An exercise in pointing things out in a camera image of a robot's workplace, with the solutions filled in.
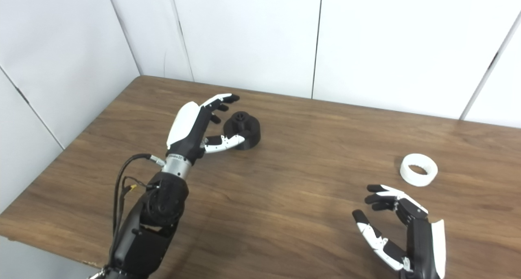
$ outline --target white wall panel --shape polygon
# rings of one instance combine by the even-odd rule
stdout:
[[[61,147],[0,70],[0,213],[61,153]]]
[[[63,146],[138,76],[110,0],[0,0],[0,50]]]
[[[0,277],[6,279],[85,279],[96,268],[0,237]]]
[[[518,26],[465,120],[521,128],[520,95],[521,31]]]
[[[112,0],[144,75],[192,81],[173,0]]]
[[[194,79],[311,97],[320,0],[175,0]]]
[[[322,0],[314,99],[458,118],[519,0]]]

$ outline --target wood grain surface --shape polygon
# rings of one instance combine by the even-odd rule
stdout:
[[[101,267],[120,166],[136,153],[163,156],[179,108],[226,92],[241,100],[219,116],[250,113],[262,140],[197,161],[177,234],[151,278],[394,278],[351,212],[364,210],[402,247],[405,226],[363,203],[367,184],[404,190],[430,221],[445,219],[446,278],[521,277],[521,130],[156,77],[134,80],[69,145],[1,215],[0,235]],[[210,124],[207,134],[221,130]],[[401,179],[410,153],[438,164],[431,185]],[[137,161],[128,175],[147,182],[156,171]],[[127,210],[140,194],[129,193]]]

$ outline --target robotic hand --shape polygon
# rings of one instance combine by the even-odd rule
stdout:
[[[204,136],[210,121],[220,123],[213,112],[227,111],[228,106],[224,103],[238,100],[237,95],[220,94],[200,106],[193,101],[186,103],[177,113],[168,135],[166,160],[137,154],[125,162],[116,182],[114,238],[109,262],[91,279],[147,279],[158,269],[184,212],[184,201],[188,197],[186,177],[190,168],[204,153],[230,149],[249,135],[249,131],[243,131],[234,136]],[[128,178],[125,177],[118,199],[119,183],[127,165],[138,158],[151,160],[162,169],[147,185],[131,178],[145,186],[146,191],[120,227],[124,196],[135,186],[125,187],[125,178]]]
[[[374,194],[365,198],[375,211],[391,210],[407,226],[407,251],[402,250],[372,226],[361,210],[353,211],[357,226],[373,251],[398,271],[400,279],[445,277],[444,221],[430,223],[429,212],[404,192],[385,185],[369,185]]]

